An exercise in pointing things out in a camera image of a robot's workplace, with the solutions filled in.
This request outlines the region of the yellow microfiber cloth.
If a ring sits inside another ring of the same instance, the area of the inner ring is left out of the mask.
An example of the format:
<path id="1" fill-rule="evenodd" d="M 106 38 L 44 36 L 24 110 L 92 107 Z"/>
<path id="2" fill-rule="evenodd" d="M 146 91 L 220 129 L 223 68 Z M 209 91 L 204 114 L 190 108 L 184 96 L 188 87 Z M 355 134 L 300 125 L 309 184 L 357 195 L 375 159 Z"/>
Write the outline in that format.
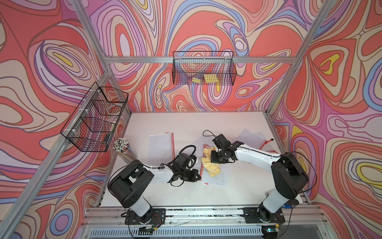
<path id="1" fill-rule="evenodd" d="M 201 159 L 203 167 L 207 170 L 211 177 L 215 177 L 220 174 L 220 164 L 212 162 L 212 152 L 215 151 L 215 147 L 205 147 L 203 157 Z"/>

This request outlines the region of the clear mesh document bag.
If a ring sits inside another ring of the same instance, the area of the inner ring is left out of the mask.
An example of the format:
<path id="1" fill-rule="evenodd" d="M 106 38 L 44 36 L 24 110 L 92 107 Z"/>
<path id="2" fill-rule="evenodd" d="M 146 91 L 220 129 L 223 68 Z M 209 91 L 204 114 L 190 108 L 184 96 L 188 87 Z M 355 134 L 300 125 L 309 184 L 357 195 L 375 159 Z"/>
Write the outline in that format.
<path id="1" fill-rule="evenodd" d="M 198 158 L 203 157 L 205 147 L 215 147 L 214 143 L 212 142 L 212 137 L 203 135 L 201 135 L 196 141 L 194 141 L 192 145 L 195 145 L 197 148 L 195 156 Z"/>
<path id="2" fill-rule="evenodd" d="M 201 165 L 201 181 L 203 184 L 227 187 L 229 184 L 229 168 L 220 164 L 220 170 L 220 174 L 215 177 L 211 177 L 203 165 Z"/>
<path id="3" fill-rule="evenodd" d="M 175 158 L 174 134 L 165 133 L 151 135 L 149 137 L 148 163 L 152 166 L 159 166 L 168 163 Z"/>
<path id="4" fill-rule="evenodd" d="M 253 133 L 248 129 L 244 129 L 234 141 L 240 141 L 249 147 L 259 149 L 266 152 L 276 152 L 271 145 L 271 138 L 266 139 L 266 137 L 261 133 Z"/>

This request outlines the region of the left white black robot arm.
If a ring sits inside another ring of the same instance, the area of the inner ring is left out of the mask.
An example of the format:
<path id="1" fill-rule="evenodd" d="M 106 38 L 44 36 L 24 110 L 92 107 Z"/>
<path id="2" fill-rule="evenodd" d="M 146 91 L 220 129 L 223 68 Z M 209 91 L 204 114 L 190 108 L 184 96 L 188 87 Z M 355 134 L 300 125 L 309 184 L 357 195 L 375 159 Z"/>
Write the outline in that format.
<path id="1" fill-rule="evenodd" d="M 136 216 L 150 216 L 152 206 L 143 197 L 149 184 L 174 182 L 197 182 L 201 180 L 199 171 L 194 168 L 197 157 L 179 153 L 175 159 L 160 166 L 146 166 L 139 160 L 117 171 L 107 185 L 110 194 L 116 198 L 123 208 L 130 209 Z"/>

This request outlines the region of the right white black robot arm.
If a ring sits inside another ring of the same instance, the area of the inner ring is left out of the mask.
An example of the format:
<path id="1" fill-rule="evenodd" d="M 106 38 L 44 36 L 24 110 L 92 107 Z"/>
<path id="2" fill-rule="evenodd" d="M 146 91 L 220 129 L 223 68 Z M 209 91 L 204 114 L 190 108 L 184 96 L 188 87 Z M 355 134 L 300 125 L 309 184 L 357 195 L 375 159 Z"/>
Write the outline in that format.
<path id="1" fill-rule="evenodd" d="M 260 204 L 259 214 L 274 215 L 287 202 L 295 200 L 309 182 L 305 170 L 291 152 L 265 152 L 241 141 L 231 143 L 222 134 L 214 137 L 212 142 L 216 146 L 216 150 L 211 152 L 212 163 L 243 161 L 271 172 L 275 187 Z"/>

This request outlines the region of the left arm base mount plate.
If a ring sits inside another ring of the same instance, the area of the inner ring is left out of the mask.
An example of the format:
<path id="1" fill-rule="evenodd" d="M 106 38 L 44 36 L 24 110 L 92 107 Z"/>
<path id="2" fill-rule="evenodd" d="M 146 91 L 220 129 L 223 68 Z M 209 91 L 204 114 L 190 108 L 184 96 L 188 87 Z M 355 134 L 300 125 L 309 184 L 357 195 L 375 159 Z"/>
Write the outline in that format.
<path id="1" fill-rule="evenodd" d="M 144 216 L 139 217 L 135 212 L 129 210 L 126 212 L 126 225 L 163 225 L 166 221 L 166 209 L 154 208 L 150 209 Z"/>

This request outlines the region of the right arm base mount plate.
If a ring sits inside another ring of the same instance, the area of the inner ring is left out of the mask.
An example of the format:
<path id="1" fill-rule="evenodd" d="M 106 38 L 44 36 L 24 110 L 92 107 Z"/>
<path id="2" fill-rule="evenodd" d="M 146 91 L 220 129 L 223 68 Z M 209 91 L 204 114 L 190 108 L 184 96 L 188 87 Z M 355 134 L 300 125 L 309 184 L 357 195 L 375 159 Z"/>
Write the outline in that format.
<path id="1" fill-rule="evenodd" d="M 243 217 L 248 224 L 280 224 L 286 222 L 282 209 L 279 208 L 275 213 L 270 213 L 265 208 L 249 207 L 243 208 Z"/>

